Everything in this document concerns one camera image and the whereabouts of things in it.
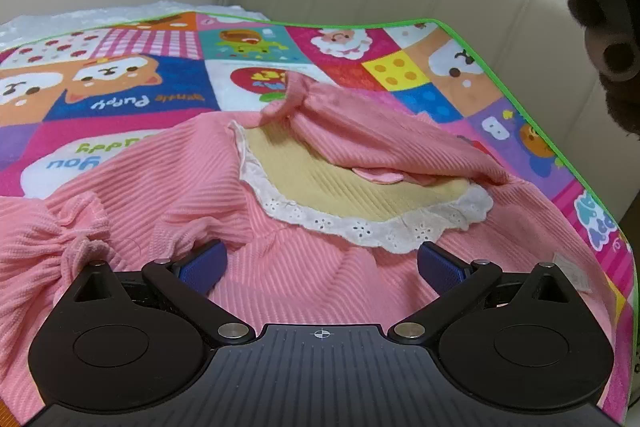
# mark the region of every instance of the white lace trim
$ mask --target white lace trim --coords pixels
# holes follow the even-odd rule
[[[236,134],[240,155],[240,179],[254,190],[268,216],[307,230],[339,235],[354,245],[408,253],[420,247],[423,241],[437,241],[447,229],[467,230],[470,224],[484,221],[494,205],[484,188],[471,183],[456,201],[409,210],[388,221],[325,214],[285,198],[269,181],[260,161],[249,149],[242,126],[235,121],[230,126]]]

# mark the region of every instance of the pink dress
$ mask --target pink dress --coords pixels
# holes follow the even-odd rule
[[[530,271],[555,253],[588,277],[582,293],[611,339],[614,296],[591,251],[532,184],[424,118],[291,75],[263,112],[212,112],[148,137],[46,200],[0,198],[0,397],[19,422],[42,407],[31,340],[87,261],[139,270],[219,237],[228,270],[210,298],[260,331],[265,323],[379,323],[386,330],[435,298],[415,252],[391,254],[268,217],[239,180],[230,128],[286,119],[298,139],[346,168],[464,176],[494,200],[484,222],[438,243],[471,261]]]

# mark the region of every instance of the blue gripper pad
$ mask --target blue gripper pad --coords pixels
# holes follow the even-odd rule
[[[418,272],[438,295],[463,282],[469,268],[467,263],[431,241],[425,241],[418,248]]]
[[[201,295],[206,295],[226,271],[226,247],[215,240],[193,250],[172,266],[174,275]]]

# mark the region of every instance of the padded panel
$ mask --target padded panel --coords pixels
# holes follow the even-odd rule
[[[232,2],[272,20],[309,25],[442,20],[484,58],[614,217],[622,217],[640,188],[640,143],[608,117],[582,31],[566,0]]]

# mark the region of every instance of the cartoon blanket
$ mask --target cartoon blanket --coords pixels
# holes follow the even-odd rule
[[[398,111],[427,112],[560,209],[616,295],[616,362],[601,404],[621,421],[635,342],[630,246],[495,75],[436,21],[308,28],[192,11],[0,51],[0,195],[45,198],[201,112],[259,110],[284,97],[287,71]],[[576,287],[588,284],[571,263],[556,262]]]

